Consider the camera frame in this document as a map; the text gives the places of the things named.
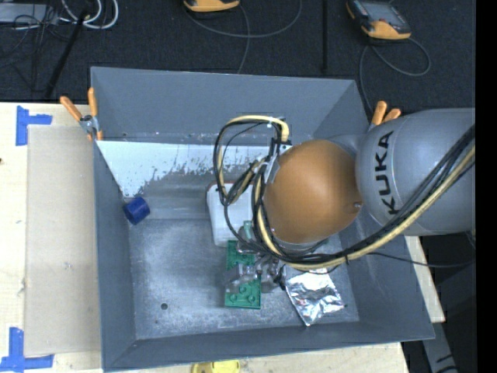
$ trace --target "wooden table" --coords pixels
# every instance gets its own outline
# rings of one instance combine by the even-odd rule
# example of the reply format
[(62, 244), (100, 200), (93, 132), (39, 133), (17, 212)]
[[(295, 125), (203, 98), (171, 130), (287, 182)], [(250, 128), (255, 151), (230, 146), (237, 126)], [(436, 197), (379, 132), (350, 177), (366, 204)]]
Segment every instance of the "wooden table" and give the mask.
[[(30, 138), (28, 145), (23, 146), (16, 146), (16, 108), (18, 105), (28, 109), (30, 115), (45, 113), (53, 117), (49, 126), (35, 124), (28, 126)], [(83, 114), (89, 113), (87, 105), (78, 105), (78, 108)], [(71, 137), (73, 142), (70, 151), (64, 143), (66, 137)], [(34, 148), (34, 144), (30, 148), (30, 142), (36, 142), (38, 148)], [(51, 145), (50, 151), (44, 151), (43, 156), (36, 155), (36, 153), (43, 152), (42, 144), (38, 143), (44, 142)], [(62, 105), (0, 103), (0, 195), (2, 195), (0, 203), (0, 357), (9, 352), (9, 327), (14, 326), (25, 330), (25, 356), (39, 354), (45, 345), (47, 350), (55, 354), (52, 369), (43, 370), (101, 370), (98, 312), (92, 310), (82, 315), (73, 308), (75, 305), (80, 305), (81, 298), (84, 298), (81, 292), (78, 293), (78, 290), (75, 290), (74, 283), (78, 283), (77, 288), (80, 287), (82, 281), (87, 281), (88, 277), (91, 277), (95, 266), (91, 264), (94, 262), (92, 261), (94, 245), (88, 242), (88, 239), (94, 241), (92, 162), (91, 159), (88, 162), (85, 160), (88, 156), (78, 153), (80, 149), (88, 153), (90, 150), (88, 145), (84, 131)], [(61, 165), (68, 170), (67, 175), (60, 173)], [(79, 173), (79, 175), (74, 178), (74, 173)], [(49, 253), (45, 253), (43, 258), (33, 256), (30, 252), (30, 245), (35, 243), (26, 241), (30, 237), (36, 239), (38, 247), (40, 239), (46, 242), (47, 246), (54, 241), (52, 231), (53, 227), (57, 226), (47, 224), (43, 230), (43, 223), (36, 224), (37, 216), (33, 215), (36, 211), (44, 213), (44, 210), (40, 210), (40, 206), (34, 203), (43, 194), (37, 193), (36, 187), (29, 182), (29, 178), (36, 179), (38, 175), (43, 174), (47, 178), (51, 178), (50, 176), (56, 178), (56, 181), (51, 184), (54, 188), (53, 202), (55, 206), (59, 206), (54, 222), (60, 223), (68, 220), (74, 223), (72, 226), (66, 225), (57, 229), (57, 238), (61, 243), (61, 248), (60, 253), (55, 253), (53, 259)], [(78, 177), (81, 181), (85, 181), (86, 187), (80, 192), (69, 192), (81, 183)], [(65, 206), (64, 203), (68, 204), (67, 208), (61, 207), (61, 205)], [(75, 215), (74, 209), (79, 209), (79, 214), (82, 216)], [(83, 244), (85, 250), (79, 250), (80, 253), (78, 253), (76, 248)], [(63, 260), (66, 257), (63, 255), (65, 250), (63, 248), (66, 246), (72, 256), (78, 254), (81, 257), (84, 251), (86, 258), (90, 261), (90, 264), (85, 265), (85, 275), (77, 279), (74, 278), (77, 265)], [(426, 261), (418, 238), (408, 237), (408, 247), (414, 260)], [(44, 270), (34, 269), (33, 261), (36, 267), (42, 267)], [(445, 317), (429, 269), (417, 265), (414, 269), (432, 321), (443, 322)], [(68, 275), (73, 275), (72, 281), (68, 281)], [(50, 291), (44, 289), (45, 293), (40, 293), (42, 285), (49, 287)], [(43, 294), (47, 295), (47, 300), (42, 303), (43, 305), (33, 305), (33, 300), (40, 300)], [(92, 300), (85, 300), (85, 302), (91, 303)], [(33, 321), (33, 316), (36, 317), (37, 313), (45, 314), (44, 318)], [(39, 321), (42, 323), (46, 321), (47, 324), (38, 324)], [(49, 335), (53, 333), (57, 334), (58, 340), (51, 343)], [(302, 371), (312, 373), (328, 370), (348, 373), (408, 372), (399, 343), (258, 357), (242, 360), (241, 363), (243, 372), (258, 373), (270, 371), (272, 373), (300, 373)], [(149, 370), (187, 373), (190, 369), (190, 365), (180, 365)]]

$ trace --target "crumpled foil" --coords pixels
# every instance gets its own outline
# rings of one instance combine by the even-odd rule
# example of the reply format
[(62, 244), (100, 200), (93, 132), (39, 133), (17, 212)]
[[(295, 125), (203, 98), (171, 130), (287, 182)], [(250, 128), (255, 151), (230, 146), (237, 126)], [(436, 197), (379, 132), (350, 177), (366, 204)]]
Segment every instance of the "crumpled foil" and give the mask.
[(285, 283), (288, 297), (306, 326), (345, 307), (329, 274), (315, 272), (297, 275)]

